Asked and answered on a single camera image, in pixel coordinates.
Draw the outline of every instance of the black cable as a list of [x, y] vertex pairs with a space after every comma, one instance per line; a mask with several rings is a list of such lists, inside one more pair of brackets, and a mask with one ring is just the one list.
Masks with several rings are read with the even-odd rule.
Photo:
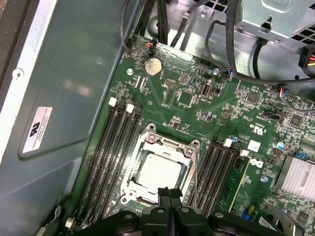
[[[208, 3], [209, 0], [200, 0], [198, 2], [196, 2], [191, 8], [188, 9], [187, 13], [190, 15], [194, 10], [196, 10], [198, 7], [203, 6], [204, 4]], [[187, 25], [188, 22], [188, 18], [184, 18], [182, 19], [182, 22], [178, 28], [177, 34], [175, 35], [174, 39], [171, 42], [171, 47], [175, 47], [178, 40], [180, 39], [180, 37], [182, 36], [182, 33], [185, 30], [185, 27]]]
[[147, 11], [148, 11], [148, 3], [149, 3], [150, 0], [145, 0], [144, 4], [143, 4], [143, 9], [142, 9], [142, 12], [141, 12], [141, 15], [140, 15], [140, 18], [139, 18], [139, 21], [138, 21], [138, 24], [134, 30], [134, 33], [135, 34], [138, 34], [140, 32], [140, 29], [141, 29], [141, 26], [143, 24], [143, 21], [144, 21], [144, 18], [147, 14]]
[[300, 110], [300, 109], [296, 109], [295, 107], [291, 106], [285, 99], [284, 96], [280, 98], [281, 101], [290, 109], [296, 111], [296, 112], [302, 112], [302, 113], [309, 113], [309, 112], [315, 112], [315, 109], [313, 110]]
[[161, 0], [162, 18], [163, 18], [163, 43], [167, 45], [168, 42], [168, 20], [167, 20], [167, 9], [166, 0]]
[[304, 84], [309, 82], [315, 82], [314, 78], [306, 78], [301, 80], [258, 80], [253, 77], [241, 74], [237, 72], [235, 64], [235, 55], [234, 55], [234, 24], [235, 24], [235, 15], [236, 15], [236, 0], [228, 0], [228, 8], [226, 13], [226, 54], [227, 59], [230, 64], [233, 76], [238, 80], [252, 84], [260, 85], [297, 85]]
[[221, 66], [219, 63], [216, 62], [216, 60], [213, 58], [211, 52], [210, 52], [210, 49], [209, 49], [209, 39], [213, 33], [213, 29], [215, 27], [215, 25], [218, 24], [220, 26], [225, 26], [225, 23], [221, 22], [221, 21], [213, 21], [209, 27], [209, 31], [207, 33], [207, 36], [206, 36], [206, 40], [205, 40], [205, 51], [206, 51], [206, 54], [208, 56], [208, 59], [210, 62], [212, 62], [217, 68], [219, 68], [220, 70], [223, 70], [225, 71], [226, 70], [226, 67], [225, 66]]
[[258, 58], [259, 58], [260, 50], [267, 43], [268, 43], [268, 40], [261, 37], [259, 37], [256, 41], [256, 48], [254, 51], [254, 55], [252, 57], [252, 70], [254, 72], [256, 79], [261, 79], [259, 70], [258, 70]]
[[163, 39], [163, 13], [162, 13], [162, 0], [157, 0], [157, 40], [164, 43]]
[[145, 45], [140, 46], [138, 48], [131, 49], [126, 44], [125, 35], [124, 35], [124, 20], [125, 20], [126, 10], [127, 10], [127, 7], [128, 7], [128, 4], [129, 4], [130, 1], [131, 0], [126, 0], [125, 3], [124, 3], [124, 7], [123, 7], [123, 11], [122, 11], [122, 17], [121, 17], [121, 20], [120, 20], [120, 38], [121, 38], [123, 47], [126, 49], [126, 51], [128, 51], [129, 53], [136, 53], [136, 52], [139, 52], [139, 51], [145, 49], [147, 47], [147, 45], [145, 44]]
[[146, 14], [144, 16], [144, 19], [143, 19], [143, 22], [141, 24], [141, 28], [140, 28], [140, 33], [139, 35], [141, 36], [144, 36], [144, 33], [146, 31], [146, 28], [147, 28], [147, 25], [148, 25], [148, 22], [149, 22], [149, 19], [150, 19], [150, 15], [151, 15], [151, 12], [152, 12], [152, 9], [153, 9], [153, 6], [154, 6], [154, 2], [155, 0], [149, 0], [148, 1], [148, 4], [147, 4], [147, 10], [146, 10]]

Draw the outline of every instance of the label sticker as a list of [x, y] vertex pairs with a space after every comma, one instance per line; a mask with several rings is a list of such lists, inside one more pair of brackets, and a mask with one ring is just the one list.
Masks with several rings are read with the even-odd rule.
[[26, 139], [23, 153], [39, 149], [43, 139], [52, 107], [38, 107]]
[[274, 230], [274, 231], [277, 231], [274, 227], [272, 227], [271, 224], [269, 224], [268, 221], [266, 221], [264, 218], [262, 218], [262, 216], [261, 216], [260, 219], [259, 219], [259, 223], [260, 223], [262, 226], [265, 226], [265, 227], [267, 227], [267, 228], [269, 228], [269, 229], [272, 229], [272, 230]]
[[247, 149], [254, 151], [254, 152], [258, 152], [259, 148], [260, 148], [259, 142], [256, 142], [254, 140], [250, 140], [250, 143], [248, 144]]

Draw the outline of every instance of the aluminum heatsink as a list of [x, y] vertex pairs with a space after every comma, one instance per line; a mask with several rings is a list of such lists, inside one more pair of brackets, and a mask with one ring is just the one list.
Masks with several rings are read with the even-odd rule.
[[315, 202], [314, 163], [287, 156], [276, 188], [293, 196]]

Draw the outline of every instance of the green circuit board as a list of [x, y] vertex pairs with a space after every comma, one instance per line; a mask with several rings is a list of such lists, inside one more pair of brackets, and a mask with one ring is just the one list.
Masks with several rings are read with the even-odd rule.
[[[145, 42], [147, 39], [140, 36], [132, 38], [134, 47]], [[303, 115], [293, 112], [283, 106], [277, 90], [270, 90], [265, 85], [241, 82], [230, 77], [225, 71], [216, 74], [213, 64], [162, 44], [157, 44], [154, 51], [154, 57], [162, 62], [162, 72], [156, 77], [149, 77], [144, 72], [143, 64], [152, 56], [150, 53], [152, 52], [149, 49], [145, 49], [132, 55], [122, 54], [67, 206], [64, 221], [78, 211], [76, 207], [88, 174], [89, 161], [95, 155], [110, 113], [108, 103], [111, 97], [114, 97], [142, 109], [141, 119], [134, 131], [136, 138], [148, 124], [154, 123], [157, 133], [173, 140], [189, 144], [198, 139], [198, 168], [201, 168], [206, 158], [211, 140], [218, 137], [236, 137], [241, 145], [240, 149], [249, 152], [248, 157], [239, 160], [237, 168], [234, 163], [234, 167], [228, 172], [229, 176], [215, 209], [233, 211], [242, 216], [253, 206], [250, 219], [257, 221], [260, 210], [269, 203], [298, 220], [306, 230], [306, 235], [310, 234], [315, 226], [315, 205], [290, 195], [285, 195], [283, 201], [283, 193], [274, 185], [286, 155], [299, 152], [306, 154], [305, 159], [315, 160], [315, 114]], [[201, 90], [205, 82], [209, 82], [211, 88], [209, 93], [203, 96]], [[291, 94], [288, 94], [286, 99], [300, 109], [311, 109], [314, 106], [310, 101]], [[278, 114], [281, 121], [266, 119], [263, 117], [266, 112]], [[284, 149], [281, 151], [273, 146], [275, 142], [280, 141], [284, 143]], [[135, 142], [136, 140], [133, 140], [131, 146], [134, 146]], [[129, 163], [129, 160], [127, 155], [125, 165], [119, 173], [121, 177], [128, 165], [138, 164]], [[188, 194], [193, 191], [193, 186], [194, 181]], [[225, 193], [227, 187], [230, 188], [228, 194]], [[144, 207], [150, 205], [137, 201], [115, 204], [120, 194], [117, 185], [111, 196], [110, 206], [114, 205], [115, 210], [141, 213]], [[188, 203], [188, 198], [184, 199], [184, 203]], [[302, 222], [299, 217], [301, 212], [305, 214]], [[61, 235], [71, 232], [69, 229], [61, 229]]]

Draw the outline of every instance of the black ram slot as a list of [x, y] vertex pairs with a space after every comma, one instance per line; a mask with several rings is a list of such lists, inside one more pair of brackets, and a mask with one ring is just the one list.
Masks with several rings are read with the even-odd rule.
[[223, 187], [223, 185], [224, 185], [224, 183], [226, 181], [228, 173], [230, 172], [230, 170], [232, 168], [232, 163], [234, 162], [234, 160], [238, 156], [238, 154], [236, 154], [235, 151], [236, 151], [235, 149], [232, 149], [230, 156], [225, 161], [225, 164], [224, 164], [225, 171], [222, 171], [222, 173], [221, 173], [221, 175], [219, 177], [220, 181], [219, 181], [218, 185], [214, 188], [215, 192], [214, 192], [214, 194], [211, 197], [211, 204], [210, 204], [209, 208], [207, 209], [207, 212], [205, 214], [206, 216], [211, 214], [211, 212], [213, 211], [215, 205], [218, 202], [218, 198], [219, 198], [220, 193], [222, 191], [222, 187]]
[[229, 155], [229, 150], [222, 148], [219, 155], [216, 156], [216, 160], [213, 163], [213, 171], [210, 174], [210, 178], [207, 182], [207, 184], [204, 185], [204, 192], [203, 201], [201, 202], [199, 208], [201, 209], [202, 213], [205, 213], [209, 207], [209, 203], [211, 202], [211, 195], [215, 191], [215, 186], [219, 182], [219, 177], [221, 174], [222, 169], [224, 169], [224, 163], [226, 160], [226, 157]]
[[[104, 128], [102, 130], [102, 135], [101, 135], [101, 138], [100, 138], [100, 140], [99, 140], [99, 142], [97, 144], [96, 150], [99, 149], [99, 147], [102, 145], [102, 143], [106, 139], [108, 131], [111, 128], [111, 124], [112, 124], [112, 121], [114, 119], [115, 112], [116, 112], [116, 107], [111, 107], [109, 116], [107, 117], [107, 120], [105, 122]], [[97, 158], [98, 158], [97, 154], [93, 155], [93, 157], [92, 157], [92, 159], [90, 161], [90, 164], [89, 164], [88, 174], [87, 174], [87, 177], [85, 178], [84, 183], [83, 183], [83, 188], [82, 188], [83, 191], [80, 194], [80, 198], [79, 198], [78, 205], [77, 205], [77, 208], [76, 208], [76, 209], [79, 210], [79, 212], [78, 212], [79, 214], [81, 214], [80, 213], [80, 209], [83, 208], [83, 202], [84, 202], [85, 196], [87, 195], [87, 192], [88, 192], [88, 186], [92, 182], [92, 178], [93, 178], [92, 172], [93, 172], [93, 170], [95, 168], [95, 164], [97, 162]]]
[[126, 134], [127, 134], [127, 131], [128, 131], [128, 127], [130, 125], [130, 122], [131, 122], [131, 119], [132, 119], [132, 116], [131, 114], [127, 114], [127, 118], [125, 119], [124, 123], [123, 123], [123, 126], [121, 128], [122, 130], [122, 133], [121, 134], [118, 134], [118, 141], [116, 143], [116, 147], [115, 147], [115, 150], [114, 152], [109, 156], [109, 161], [108, 161], [108, 164], [106, 164], [105, 168], [103, 168], [102, 170], [102, 181], [100, 179], [100, 182], [99, 182], [99, 185], [101, 186], [101, 189], [99, 191], [99, 194], [97, 195], [97, 199], [96, 199], [96, 202], [95, 202], [95, 205], [93, 207], [93, 209], [91, 210], [91, 213], [92, 213], [92, 216], [93, 218], [97, 219], [97, 215], [96, 215], [96, 211], [99, 209], [99, 201], [102, 199], [102, 196], [104, 195], [104, 192], [106, 190], [106, 186], [107, 186], [107, 183], [109, 183], [109, 176], [111, 175], [114, 167], [115, 167], [115, 163], [117, 161], [117, 158], [118, 158], [118, 154], [120, 152], [120, 149], [122, 147], [122, 144], [124, 142], [124, 139], [126, 137]]
[[102, 201], [103, 206], [100, 205], [100, 209], [101, 209], [100, 215], [102, 216], [102, 218], [106, 217], [106, 210], [109, 207], [110, 200], [111, 200], [111, 197], [114, 193], [115, 187], [118, 185], [118, 179], [119, 179], [119, 176], [123, 170], [123, 166], [124, 166], [126, 157], [128, 155], [128, 150], [130, 149], [132, 142], [134, 141], [135, 137], [137, 136], [137, 129], [138, 129], [141, 115], [142, 115], [142, 109], [136, 108], [135, 113], [134, 113], [134, 122], [133, 122], [133, 125], [131, 128], [131, 131], [129, 133], [130, 135], [129, 135], [126, 143], [125, 143], [125, 148], [123, 149], [123, 151], [121, 153], [121, 157], [119, 159], [119, 162], [118, 162], [118, 165], [116, 168], [116, 172], [114, 174], [113, 180], [111, 181], [110, 189], [108, 191], [108, 194], [104, 197], [104, 199]]
[[[214, 149], [216, 148], [215, 144], [213, 141], [210, 142], [209, 147], [207, 148], [207, 153], [205, 155], [205, 158], [201, 164], [200, 170], [197, 172], [197, 186], [201, 186], [201, 181], [204, 179], [205, 174], [207, 170], [209, 169], [209, 166], [211, 165], [211, 154], [214, 152]], [[195, 192], [194, 189], [191, 190], [191, 194], [189, 196], [188, 200], [188, 206], [192, 206], [194, 203], [194, 198], [195, 198]]]
[[222, 149], [222, 147], [217, 146], [217, 148], [214, 150], [214, 152], [212, 153], [210, 157], [212, 161], [211, 161], [209, 170], [207, 171], [205, 178], [201, 182], [202, 184], [201, 184], [201, 188], [199, 188], [200, 190], [197, 192], [197, 207], [198, 208], [202, 208], [202, 206], [204, 205], [205, 198], [208, 197], [206, 192], [209, 189], [210, 185], [212, 185], [212, 181], [216, 174], [216, 167], [217, 167], [218, 160], [223, 155], [223, 153], [224, 153], [224, 150]]
[[104, 149], [111, 143], [109, 140], [117, 127], [116, 124], [117, 124], [118, 116], [123, 112], [124, 106], [125, 106], [124, 102], [117, 103], [117, 106], [114, 112], [115, 115], [110, 120], [110, 123], [108, 124], [109, 127], [105, 130], [100, 142], [97, 145], [96, 151], [94, 153], [95, 161], [92, 164], [92, 171], [90, 175], [87, 176], [88, 181], [86, 182], [84, 186], [84, 191], [81, 193], [81, 197], [83, 200], [77, 212], [78, 216], [81, 216], [82, 214], [84, 215], [84, 210], [86, 209], [86, 205], [88, 204], [88, 201], [89, 201], [90, 191], [92, 187], [94, 186], [97, 172], [100, 168], [101, 162], [104, 157], [103, 155]]
[[121, 134], [121, 127], [126, 122], [126, 117], [123, 114], [123, 110], [118, 111], [117, 117], [114, 120], [114, 129], [111, 135], [109, 136], [109, 139], [106, 142], [106, 145], [104, 148], [101, 149], [100, 156], [101, 156], [101, 163], [100, 166], [97, 169], [97, 174], [95, 178], [95, 183], [91, 185], [91, 191], [89, 193], [89, 197], [86, 203], [85, 210], [83, 211], [84, 218], [87, 220], [90, 217], [91, 210], [93, 208], [93, 205], [97, 199], [97, 195], [99, 193], [99, 190], [101, 189], [101, 184], [103, 181], [102, 178], [102, 172], [103, 168], [105, 167], [106, 162], [108, 161], [108, 157], [110, 155], [110, 152], [115, 144], [116, 137], [119, 137]]
[[213, 205], [216, 202], [217, 193], [221, 191], [222, 184], [225, 181], [225, 177], [227, 175], [227, 172], [229, 171], [232, 163], [231, 159], [231, 153], [229, 151], [226, 152], [226, 155], [222, 158], [221, 165], [218, 166], [218, 175], [216, 176], [216, 179], [213, 183], [213, 185], [210, 187], [208, 191], [208, 198], [206, 205], [204, 207], [204, 214], [208, 215], [210, 214]]

